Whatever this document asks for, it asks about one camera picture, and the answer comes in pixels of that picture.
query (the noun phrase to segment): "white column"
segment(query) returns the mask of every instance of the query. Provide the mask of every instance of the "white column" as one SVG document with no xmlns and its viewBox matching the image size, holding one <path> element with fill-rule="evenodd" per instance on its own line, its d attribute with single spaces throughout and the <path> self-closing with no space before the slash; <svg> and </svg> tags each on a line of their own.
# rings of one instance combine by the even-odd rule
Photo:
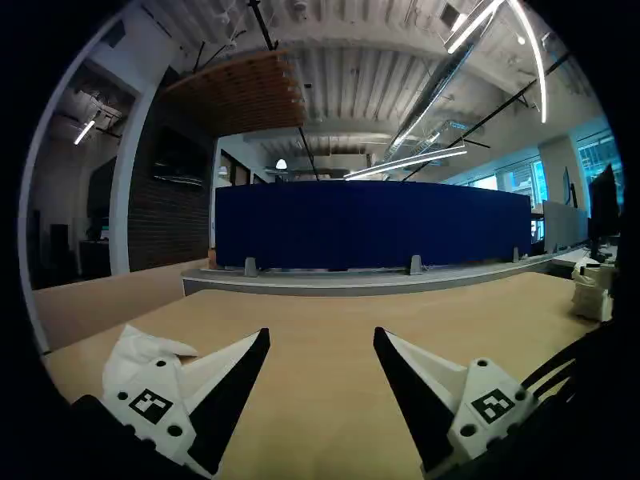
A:
<svg viewBox="0 0 640 480">
<path fill-rule="evenodd" d="M 129 273 L 129 192 L 135 154 L 146 116 L 158 85 L 178 46 L 140 9 L 123 19 L 125 37 L 114 47 L 100 44 L 91 60 L 105 75 L 135 95 L 135 103 L 122 132 L 109 208 L 111 274 Z"/>
<path fill-rule="evenodd" d="M 546 188 L 551 202 L 564 203 L 565 169 L 569 181 L 575 185 L 575 195 L 580 210 L 589 211 L 589 196 L 586 194 L 584 173 L 578 160 L 578 152 L 570 137 L 557 137 L 538 146 L 545 169 Z"/>
<path fill-rule="evenodd" d="M 115 161 L 114 180 L 109 201 L 109 259 L 111 274 L 129 273 L 129 192 L 134 171 L 135 152 L 140 134 L 149 113 L 155 89 L 139 95 L 126 120 L 122 132 L 118 159 Z"/>
</svg>

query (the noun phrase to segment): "brick wall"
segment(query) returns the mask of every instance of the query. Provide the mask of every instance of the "brick wall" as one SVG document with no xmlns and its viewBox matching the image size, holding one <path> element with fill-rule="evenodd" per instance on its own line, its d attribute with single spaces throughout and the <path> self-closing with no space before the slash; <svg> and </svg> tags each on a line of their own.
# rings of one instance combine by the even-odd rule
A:
<svg viewBox="0 0 640 480">
<path fill-rule="evenodd" d="M 195 141 L 207 152 L 210 160 L 205 188 L 194 189 L 152 178 L 154 149 L 164 126 Z M 131 271 L 206 257 L 213 156 L 212 137 L 154 100 L 142 129 L 129 193 Z"/>
</svg>

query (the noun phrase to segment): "desk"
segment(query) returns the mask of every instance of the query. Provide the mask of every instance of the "desk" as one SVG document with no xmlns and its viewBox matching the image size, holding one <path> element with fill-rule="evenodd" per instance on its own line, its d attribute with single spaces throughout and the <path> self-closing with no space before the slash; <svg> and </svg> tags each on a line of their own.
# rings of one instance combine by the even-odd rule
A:
<svg viewBox="0 0 640 480">
<path fill-rule="evenodd" d="M 603 247 L 600 249 L 600 251 L 603 253 L 611 254 L 610 260 L 615 261 L 616 256 L 618 255 L 618 246 L 612 245 L 612 246 Z M 562 254 L 552 258 L 551 263 L 555 265 L 568 266 L 570 268 L 574 268 L 575 264 L 580 262 L 580 260 L 582 260 L 584 257 L 588 257 L 589 253 L 590 252 L 588 250 L 585 250 L 584 248 L 578 248 L 576 250 L 572 250 L 567 254 Z"/>
<path fill-rule="evenodd" d="M 569 316 L 572 282 L 524 273 L 415 294 L 305 298 L 204 290 L 136 318 L 201 354 L 263 326 L 271 349 L 222 459 L 221 478 L 422 478 L 372 345 L 383 326 L 454 362 L 487 356 L 524 378 L 591 326 Z M 73 401 L 100 396 L 122 326 L 53 352 Z"/>
</svg>

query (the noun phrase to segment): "television screen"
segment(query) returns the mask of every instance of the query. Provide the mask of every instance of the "television screen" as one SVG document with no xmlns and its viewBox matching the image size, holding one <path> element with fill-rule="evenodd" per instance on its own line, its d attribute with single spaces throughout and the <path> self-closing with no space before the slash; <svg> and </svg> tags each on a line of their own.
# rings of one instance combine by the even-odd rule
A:
<svg viewBox="0 0 640 480">
<path fill-rule="evenodd" d="M 155 148 L 151 176 L 164 182 L 203 187 L 208 156 L 200 145 L 163 127 Z"/>
</svg>

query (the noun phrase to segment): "pillar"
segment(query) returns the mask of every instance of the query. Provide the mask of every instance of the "pillar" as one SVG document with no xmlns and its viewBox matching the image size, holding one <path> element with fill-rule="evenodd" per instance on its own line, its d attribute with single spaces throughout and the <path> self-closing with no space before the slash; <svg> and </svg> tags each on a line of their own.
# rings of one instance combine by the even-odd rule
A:
<svg viewBox="0 0 640 480">
<path fill-rule="evenodd" d="M 565 202 L 564 173 L 566 169 L 569 172 L 569 182 L 575 185 L 578 208 L 589 211 L 589 195 L 584 173 L 571 138 L 567 135 L 553 138 L 539 145 L 538 149 L 545 169 L 549 200 L 556 203 Z"/>
</svg>

